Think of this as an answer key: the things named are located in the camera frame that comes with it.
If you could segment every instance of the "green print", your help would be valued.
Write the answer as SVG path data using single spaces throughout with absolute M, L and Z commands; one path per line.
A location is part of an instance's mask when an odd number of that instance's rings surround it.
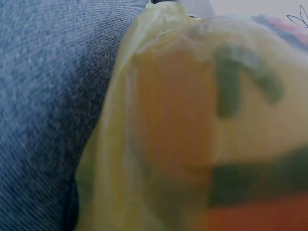
M 219 117 L 234 117 L 240 109 L 240 71 L 247 73 L 268 103 L 276 104 L 282 99 L 284 87 L 281 81 L 259 55 L 231 44 L 219 47 L 214 56 L 218 77 Z
M 207 206 L 232 206 L 308 193 L 308 146 L 272 163 L 234 164 L 213 169 Z

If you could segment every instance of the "white leaf drawing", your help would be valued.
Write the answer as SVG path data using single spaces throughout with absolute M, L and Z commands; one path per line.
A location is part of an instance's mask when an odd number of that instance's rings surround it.
M 308 15 L 307 15 L 307 12 L 305 11 L 305 9 L 302 5 L 300 5 L 300 7 L 299 7 L 299 12 L 300 12 L 300 16 L 301 16 L 304 24 L 306 25 L 306 27 L 308 27 Z
M 305 24 L 305 22 L 302 19 L 295 17 L 295 16 L 292 16 L 292 15 L 287 15 L 287 17 L 288 17 L 288 19 L 291 20 L 291 22 L 293 22 L 293 23 L 295 23 L 299 26 L 307 27 L 307 25 Z

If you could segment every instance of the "crumpled plastic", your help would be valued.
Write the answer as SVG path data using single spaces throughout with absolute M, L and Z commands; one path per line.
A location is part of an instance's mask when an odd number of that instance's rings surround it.
M 77 230 L 308 230 L 307 73 L 304 28 L 149 3 L 77 172 Z

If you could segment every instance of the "white wall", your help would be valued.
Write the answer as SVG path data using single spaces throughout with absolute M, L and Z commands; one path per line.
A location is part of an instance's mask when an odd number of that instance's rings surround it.
M 241 13 L 247 15 L 267 14 L 284 20 L 286 14 L 300 16 L 302 4 L 308 13 L 308 0 L 178 0 L 192 14 L 199 17 Z

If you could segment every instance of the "textured fabric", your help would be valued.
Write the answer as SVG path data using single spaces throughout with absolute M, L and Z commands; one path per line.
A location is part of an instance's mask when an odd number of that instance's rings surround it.
M 121 38 L 147 0 L 0 0 L 0 230 L 60 231 Z

